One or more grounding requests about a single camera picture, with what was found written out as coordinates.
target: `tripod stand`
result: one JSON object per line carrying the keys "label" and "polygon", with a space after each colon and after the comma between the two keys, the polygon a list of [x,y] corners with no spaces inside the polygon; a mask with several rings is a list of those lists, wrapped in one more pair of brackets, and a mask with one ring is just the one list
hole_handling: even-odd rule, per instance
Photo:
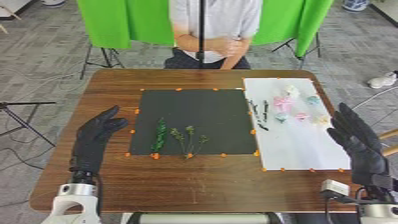
{"label": "tripod stand", "polygon": [[118,57],[117,57],[118,52],[115,51],[113,48],[108,49],[108,54],[106,54],[106,50],[101,47],[101,54],[102,54],[102,59],[104,59],[104,63],[106,63],[104,65],[88,62],[88,59],[90,59],[90,50],[92,50],[92,44],[88,46],[85,60],[83,60],[83,69],[81,69],[81,74],[79,74],[79,80],[83,79],[86,65],[95,65],[95,66],[101,66],[102,68],[113,68],[118,65],[120,68],[124,68],[124,65],[122,65],[120,60],[118,60]]}
{"label": "tripod stand", "polygon": [[[19,131],[22,128],[26,128],[35,133],[35,135],[42,138],[42,140],[47,142],[47,144],[54,147],[54,144],[47,140],[46,136],[38,133],[38,131],[30,126],[30,121],[33,119],[33,115],[35,115],[38,106],[44,104],[54,104],[54,102],[0,103],[0,111],[3,111],[6,113],[8,117],[14,119],[14,121],[21,125],[14,129],[10,129],[3,133],[0,133],[0,137],[6,134],[14,133],[15,131]],[[33,110],[30,112],[26,121],[21,119],[21,117],[14,114],[12,110],[8,109],[8,106],[22,106],[22,105],[33,105]]]}
{"label": "tripod stand", "polygon": [[[294,54],[294,49],[291,48],[289,46],[289,42],[294,40],[294,38],[291,38],[284,43],[282,45],[271,50],[271,53],[285,46]],[[319,54],[319,33],[316,33],[316,36],[314,36],[314,41],[316,41],[316,45],[314,45],[314,48],[312,50],[305,51],[305,54],[301,57],[296,57],[294,58],[300,60],[300,66],[298,66],[298,69],[301,70],[301,67],[303,67],[303,64],[305,64],[305,58],[307,58],[307,55],[314,52],[314,50],[317,51],[317,57],[321,57],[321,54]]]}

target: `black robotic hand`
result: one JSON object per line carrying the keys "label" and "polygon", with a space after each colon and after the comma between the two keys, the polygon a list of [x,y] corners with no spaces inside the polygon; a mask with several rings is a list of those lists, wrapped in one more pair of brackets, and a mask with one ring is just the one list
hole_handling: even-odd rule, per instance
{"label": "black robotic hand", "polygon": [[389,162],[381,155],[378,136],[346,104],[339,104],[332,126],[326,132],[342,146],[351,158],[351,182],[364,186],[374,185],[374,176],[389,176]]}
{"label": "black robotic hand", "polygon": [[111,134],[127,126],[124,118],[111,118],[118,112],[113,106],[86,121],[78,129],[70,155],[70,171],[99,172],[102,152]]}

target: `gray carpet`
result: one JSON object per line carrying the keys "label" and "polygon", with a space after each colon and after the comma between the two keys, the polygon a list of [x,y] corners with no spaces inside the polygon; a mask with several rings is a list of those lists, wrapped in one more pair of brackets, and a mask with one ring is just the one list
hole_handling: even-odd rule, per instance
{"label": "gray carpet", "polygon": [[[85,80],[78,81],[78,71],[86,51],[86,35],[74,1],[58,9],[47,9],[37,2],[21,14],[22,21],[1,21],[8,35],[0,33],[0,101],[56,101],[44,106],[33,119],[33,126],[54,141],[65,126],[86,81],[97,67],[90,66]],[[381,90],[365,87],[365,80],[398,69],[398,29],[380,15],[367,9],[353,14],[342,11],[339,1],[332,7],[319,30],[321,58],[312,54],[303,69],[321,81],[333,105],[346,102],[355,106]],[[252,47],[246,58],[253,69],[294,69],[298,61],[287,49],[271,53],[277,44]],[[131,49],[120,51],[120,60],[127,68],[161,68],[170,56],[168,47],[133,42]],[[92,59],[99,60],[94,51]],[[357,110],[376,133],[398,126],[396,92],[381,95]],[[12,107],[26,117],[30,107]],[[15,126],[0,113],[0,131]],[[35,136],[19,131],[0,138],[1,147],[10,147],[22,158],[30,158],[47,149],[42,140],[30,143]],[[51,151],[28,162],[44,167]],[[398,167],[398,156],[390,156]],[[17,162],[8,150],[0,151],[0,169]],[[0,171],[0,206],[28,199],[40,170],[17,164]],[[38,223],[46,214],[37,213],[28,203],[1,206],[3,224]],[[117,216],[104,215],[104,223],[115,223]]]}

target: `metal stand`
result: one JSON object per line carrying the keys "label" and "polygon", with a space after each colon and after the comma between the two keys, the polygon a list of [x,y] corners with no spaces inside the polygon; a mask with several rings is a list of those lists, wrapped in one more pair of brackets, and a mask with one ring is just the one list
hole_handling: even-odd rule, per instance
{"label": "metal stand", "polygon": [[[289,46],[289,42],[294,40],[294,38],[291,38],[284,43],[282,45],[271,50],[271,52],[275,52],[284,46],[289,48],[291,52],[293,52],[293,55],[294,55],[294,49],[293,47]],[[305,54],[301,57],[296,57],[296,59],[300,60],[300,66],[298,66],[298,69],[301,70],[301,67],[303,67],[303,64],[305,64],[305,58],[307,58],[307,55],[314,52],[314,50],[317,51],[317,57],[321,57],[321,54],[319,54],[319,33],[316,33],[316,36],[314,36],[314,41],[316,41],[316,46],[312,48],[312,50],[305,51]]]}
{"label": "metal stand", "polygon": [[195,58],[198,60],[198,69],[202,69],[204,63],[204,14],[205,14],[205,0],[198,1],[198,52]]}
{"label": "metal stand", "polygon": [[[19,123],[19,127],[15,127],[14,129],[10,129],[8,131],[5,131],[3,133],[0,133],[0,137],[10,133],[14,133],[15,131],[19,131],[22,128],[26,128],[35,135],[44,139],[44,141],[47,142],[47,144],[54,147],[54,144],[51,143],[51,141],[47,140],[46,136],[38,133],[38,131],[33,129],[33,127],[30,126],[30,121],[33,119],[33,115],[38,109],[38,106],[44,104],[54,104],[54,102],[30,102],[30,103],[0,103],[0,111],[3,111],[8,115],[8,117],[14,119],[14,121]],[[30,112],[28,115],[28,119],[26,121],[21,119],[21,117],[14,114],[14,112],[8,109],[8,106],[22,106],[22,105],[33,105],[33,110]]]}
{"label": "metal stand", "polygon": [[83,61],[83,69],[81,69],[81,74],[79,74],[79,80],[83,79],[86,65],[95,65],[95,66],[101,66],[102,68],[113,68],[117,65],[120,65],[120,68],[124,68],[124,65],[122,65],[120,60],[118,60],[118,57],[117,57],[118,52],[115,51],[113,48],[108,48],[108,54],[106,54],[106,49],[101,48],[102,59],[104,59],[104,63],[106,63],[104,65],[88,62],[88,60],[90,60],[90,50],[92,50],[92,44],[88,46],[86,55],[85,55],[85,61]]}

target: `black pole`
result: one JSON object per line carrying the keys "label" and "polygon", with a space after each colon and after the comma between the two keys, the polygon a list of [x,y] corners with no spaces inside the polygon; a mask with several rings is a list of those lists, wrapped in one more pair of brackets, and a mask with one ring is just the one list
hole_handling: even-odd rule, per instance
{"label": "black pole", "polygon": [[204,63],[204,14],[205,14],[205,0],[198,1],[198,52],[197,52],[197,60],[198,60],[198,69],[202,69]]}

